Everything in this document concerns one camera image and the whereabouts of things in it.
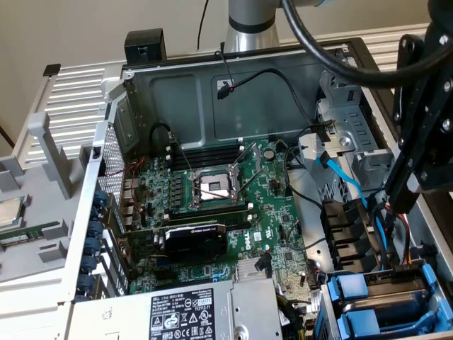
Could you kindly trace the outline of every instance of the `power supply label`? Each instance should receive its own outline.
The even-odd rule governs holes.
[[[212,288],[151,299],[149,340],[213,340],[214,323]]]

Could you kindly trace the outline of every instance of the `gray plastic part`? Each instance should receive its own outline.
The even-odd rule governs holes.
[[[23,175],[22,167],[15,156],[0,158],[0,170],[9,170],[15,177]]]
[[[68,161],[66,154],[60,147],[57,149],[49,131],[49,115],[46,112],[38,112],[30,115],[28,119],[28,131],[37,137],[46,156],[46,174],[50,181],[56,181],[63,193],[64,199],[71,198],[71,181],[68,174]]]
[[[61,221],[59,225],[53,227],[44,228],[41,230],[44,237],[48,240],[59,239],[60,237],[68,236],[68,227],[64,221]]]
[[[55,230],[50,227],[50,232],[43,233],[44,237],[34,239],[32,242],[5,246],[5,251],[0,251],[0,282],[64,267],[66,261],[64,257],[55,256],[55,260],[44,263],[41,255],[38,254],[42,253],[40,247],[48,245],[50,240],[53,244],[61,242],[61,247],[69,248],[67,234],[60,238],[55,237],[58,232],[68,229],[67,227],[73,224],[85,176],[83,163],[83,160],[80,159],[70,159],[67,162],[68,175],[73,183],[72,197],[69,200],[64,199],[58,183],[49,182],[43,166],[25,169],[22,176],[16,177],[19,190],[0,193],[0,201],[24,196],[21,220],[17,225],[1,228],[0,234],[6,231],[16,231],[20,234],[27,232],[31,227],[57,225]],[[64,221],[66,227],[58,228],[61,226],[61,221]]]
[[[19,190],[19,185],[11,171],[0,172],[0,190],[2,193]]]
[[[63,243],[61,241],[41,246],[40,252],[38,253],[38,256],[44,263],[65,259],[66,255],[67,250],[64,248]]]

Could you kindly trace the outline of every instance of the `wire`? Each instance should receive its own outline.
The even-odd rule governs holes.
[[[232,86],[228,86],[225,90],[222,88],[222,89],[220,89],[217,92],[217,98],[220,98],[220,99],[225,98],[228,95],[228,92],[233,92],[238,87],[243,86],[244,84],[247,84],[249,81],[254,80],[256,77],[258,77],[258,76],[260,76],[261,74],[264,74],[264,73],[273,73],[276,76],[279,76],[286,83],[286,85],[288,86],[289,91],[291,92],[292,98],[293,98],[297,108],[299,109],[299,112],[304,116],[306,121],[309,122],[309,124],[311,124],[312,123],[312,119],[305,112],[304,107],[302,106],[302,104],[300,103],[299,99],[297,98],[296,91],[294,90],[294,87],[292,86],[292,84],[289,81],[289,79],[282,72],[280,72],[278,69],[273,69],[273,68],[262,69],[261,71],[258,71],[255,74],[252,74],[251,76],[248,76],[247,78],[242,79],[238,83],[235,83]],[[228,92],[224,93],[224,97],[219,97],[219,92],[226,91],[226,90]]]
[[[403,260],[402,264],[407,264],[407,263],[412,263],[412,258],[411,258],[411,229],[409,227],[407,219],[404,217],[402,214],[393,214],[391,211],[391,206],[389,203],[385,203],[385,208],[387,209],[387,212],[391,214],[392,216],[398,218],[401,223],[403,223],[405,232],[406,232],[406,237],[405,237],[405,242],[404,242],[404,250],[403,250]]]
[[[229,80],[231,81],[231,92],[232,90],[234,89],[234,81],[233,81],[233,76],[231,75],[231,72],[229,71],[229,66],[228,66],[228,63],[225,59],[225,56],[223,54],[223,52],[221,50],[217,50],[214,52],[214,55],[219,55],[221,57],[221,59],[223,60],[224,64],[225,64],[225,67],[226,67],[226,70],[228,71],[228,75],[229,75]]]
[[[157,128],[160,128],[160,127],[163,127],[165,128],[165,130],[167,130],[167,132],[171,132],[171,129],[170,127],[163,123],[163,122],[157,122],[157,123],[154,123],[152,126],[151,126],[151,129],[149,129],[149,136],[148,136],[148,141],[149,141],[149,146],[151,146],[152,142],[153,142],[153,134],[154,134],[154,131],[156,131]]]
[[[6,133],[6,131],[2,128],[2,126],[0,126],[0,135],[6,140],[6,142],[9,144],[9,146],[14,149],[14,147],[16,145],[14,144],[11,137],[9,137],[9,135]]]
[[[207,5],[208,5],[209,2],[210,2],[210,0],[206,0],[205,7],[203,8],[203,14],[201,15],[200,27],[198,28],[197,50],[200,49],[201,30],[202,30],[202,27],[203,27],[203,21],[205,21],[206,9],[207,9]]]
[[[308,246],[304,246],[304,247],[297,247],[297,246],[292,246],[291,244],[288,244],[288,239],[289,239],[289,236],[291,235],[292,231],[294,230],[294,228],[297,226],[297,223],[295,223],[291,229],[289,230],[288,234],[287,234],[287,237],[286,237],[286,245],[288,248],[292,249],[292,250],[295,250],[295,251],[306,251],[307,249],[310,249],[314,246],[316,246],[317,244],[321,243],[322,241],[325,241],[326,238],[323,237],[315,242],[313,242],[312,244],[309,244]]]
[[[319,157],[316,159],[316,162],[318,164],[321,164],[321,160],[319,159]],[[351,183],[353,186],[356,187],[361,199],[362,199],[362,203],[363,203],[363,206],[365,207],[365,209],[368,207],[368,202],[367,202],[367,199],[365,198],[365,195],[363,194],[362,192],[362,189],[360,188],[360,184],[353,178],[350,178],[344,171],[342,168],[340,168],[332,159],[329,159],[326,163],[332,170],[334,170],[337,175],[339,175],[339,177],[341,177],[345,182],[349,182]]]
[[[323,242],[325,240],[326,240],[326,238],[323,237],[323,238],[313,242],[312,244],[309,244],[308,246],[297,247],[297,246],[292,246],[291,244],[287,244],[287,247],[292,249],[292,250],[295,250],[295,251],[306,251],[306,250],[308,250],[310,248],[313,248],[314,246],[316,246],[317,244],[319,244],[319,243],[321,243],[321,242]]]
[[[376,211],[378,211],[378,209],[380,208],[383,208],[383,205],[384,205],[383,203],[377,204],[373,208],[371,216],[371,224],[373,226],[374,235],[379,246],[379,252],[381,253],[382,270],[387,269],[389,267],[389,259],[387,258],[387,247],[385,243],[386,242],[385,233],[384,229],[382,228],[381,222],[376,214]]]
[[[323,123],[307,126],[306,128],[302,129],[302,131],[297,134],[296,139],[299,138],[300,136],[302,136],[304,134],[304,132],[307,131],[308,129],[313,129],[313,128],[317,128],[317,127],[321,127],[321,126],[329,126],[330,124],[332,124],[332,122],[330,122],[329,124],[326,124],[326,122],[323,122]]]
[[[360,86],[394,88],[412,84],[438,70],[446,61],[450,60],[453,53],[453,44],[448,42],[442,49],[432,53],[425,59],[394,72],[359,69],[339,60],[317,43],[302,23],[292,0],[282,0],[282,7],[289,26],[304,48],[335,75]]]
[[[323,206],[322,204],[320,204],[319,202],[316,202],[313,198],[310,198],[310,197],[307,197],[305,196],[304,194],[300,193],[299,191],[297,191],[296,189],[294,189],[291,184],[289,183],[289,176],[288,176],[288,168],[286,167],[286,163],[287,163],[287,160],[288,160],[288,154],[289,154],[289,151],[291,150],[291,148],[288,148],[286,150],[286,153],[285,153],[285,160],[283,161],[283,172],[285,173],[285,183],[286,185],[288,186],[289,189],[291,189],[291,191],[293,193],[295,193],[296,195],[298,195],[300,198],[303,198],[307,201],[309,201],[310,203],[313,203],[316,207],[318,207],[320,210],[323,210]]]
[[[308,305],[311,305],[311,302],[310,302],[310,301],[306,301],[306,300],[298,300],[298,299],[288,300],[288,303],[306,303],[306,304],[308,304]]]

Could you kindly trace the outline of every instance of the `wall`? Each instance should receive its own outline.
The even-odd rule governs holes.
[[[162,27],[167,52],[196,48],[205,0],[0,0],[0,124],[16,139],[45,65],[89,64],[124,59],[130,30]],[[314,35],[402,26],[428,21],[426,0],[336,0],[300,8]],[[211,0],[201,48],[219,45],[227,31],[227,0]],[[292,37],[277,13],[280,39]],[[0,155],[8,147],[0,141]]]

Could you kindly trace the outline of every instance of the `ventilation grille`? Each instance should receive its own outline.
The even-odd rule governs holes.
[[[336,200],[338,202],[349,202],[348,185],[341,177],[335,176],[331,185],[328,183],[319,189],[319,194],[323,200]]]
[[[104,146],[105,174],[107,176],[99,177],[99,185],[106,193],[112,193],[117,202],[121,202],[122,182],[124,179],[125,161],[122,158],[120,145],[116,138],[115,129],[109,125],[105,136]]]

